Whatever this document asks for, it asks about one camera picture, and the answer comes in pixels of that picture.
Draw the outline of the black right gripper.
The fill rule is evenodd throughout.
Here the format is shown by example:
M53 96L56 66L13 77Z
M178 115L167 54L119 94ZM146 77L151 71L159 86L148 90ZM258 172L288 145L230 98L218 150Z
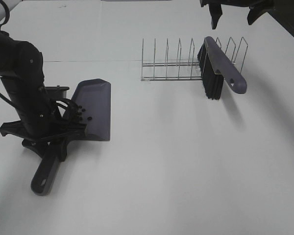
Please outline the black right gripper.
M273 0L200 0L201 7L209 5L211 15L211 27L216 29L218 21L222 16L221 5L234 7L248 7L247 22L252 25L259 17L274 7Z

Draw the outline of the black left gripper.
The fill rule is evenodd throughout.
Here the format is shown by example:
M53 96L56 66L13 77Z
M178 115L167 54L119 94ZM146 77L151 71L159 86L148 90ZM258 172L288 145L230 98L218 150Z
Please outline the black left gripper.
M5 122L0 127L0 134L13 135L23 139L22 145L40 157L49 150L52 157L64 162L67 157L67 140L75 137L85 137L87 125L83 123L52 123L47 129L39 127L26 127L18 120Z

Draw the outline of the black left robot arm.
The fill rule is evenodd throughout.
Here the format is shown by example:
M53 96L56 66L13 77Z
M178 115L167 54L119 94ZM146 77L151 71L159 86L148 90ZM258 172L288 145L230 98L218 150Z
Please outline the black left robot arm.
M0 98L17 111L18 121L5 122L2 136L23 139L23 146L43 156L56 145L59 161L67 157L67 145L74 137L85 136L79 106L63 90L44 85L43 55L30 42L17 41L0 31L0 80L8 97Z

